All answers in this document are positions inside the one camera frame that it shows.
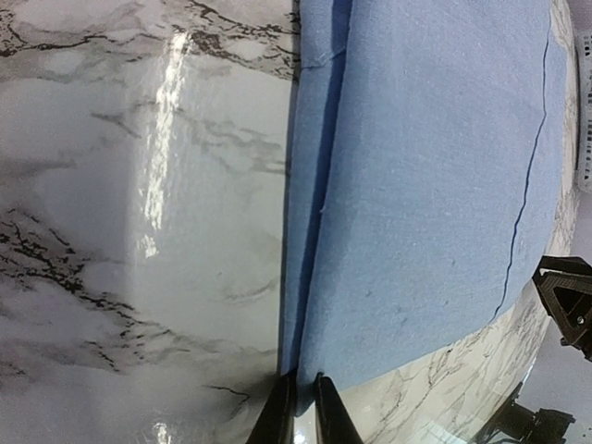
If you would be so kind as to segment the light blue long sleeve shirt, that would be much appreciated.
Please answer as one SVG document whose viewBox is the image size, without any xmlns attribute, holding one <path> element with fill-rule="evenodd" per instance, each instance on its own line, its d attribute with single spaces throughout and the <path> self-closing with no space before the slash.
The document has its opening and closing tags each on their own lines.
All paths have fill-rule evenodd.
<svg viewBox="0 0 592 444">
<path fill-rule="evenodd" d="M 348 389 L 520 296 L 554 227 L 567 53 L 549 1 L 303 1 L 283 371 Z"/>
</svg>

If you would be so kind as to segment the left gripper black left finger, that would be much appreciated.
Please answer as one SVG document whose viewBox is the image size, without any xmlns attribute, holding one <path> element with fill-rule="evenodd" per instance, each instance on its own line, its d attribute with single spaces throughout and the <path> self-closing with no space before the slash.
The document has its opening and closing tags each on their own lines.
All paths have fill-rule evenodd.
<svg viewBox="0 0 592 444">
<path fill-rule="evenodd" d="M 287 373 L 277 379 L 246 443 L 291 444 L 296 403 L 296 374 Z"/>
</svg>

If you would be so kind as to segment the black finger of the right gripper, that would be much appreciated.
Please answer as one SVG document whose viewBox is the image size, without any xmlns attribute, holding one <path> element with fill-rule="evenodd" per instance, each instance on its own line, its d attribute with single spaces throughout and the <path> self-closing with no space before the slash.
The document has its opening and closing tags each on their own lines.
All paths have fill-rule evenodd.
<svg viewBox="0 0 592 444">
<path fill-rule="evenodd" d="M 561 345 L 591 360 L 591 265 L 577 256 L 541 258 L 532 277 L 548 316 L 561 332 Z"/>
</svg>

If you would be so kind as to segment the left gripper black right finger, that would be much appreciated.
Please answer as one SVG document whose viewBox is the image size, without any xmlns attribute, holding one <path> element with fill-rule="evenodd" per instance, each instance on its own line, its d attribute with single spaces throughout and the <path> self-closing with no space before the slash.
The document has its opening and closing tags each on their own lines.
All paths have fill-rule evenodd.
<svg viewBox="0 0 592 444">
<path fill-rule="evenodd" d="M 322 373 L 314 382 L 314 407 L 318 443 L 364 443 L 333 381 Z"/>
</svg>

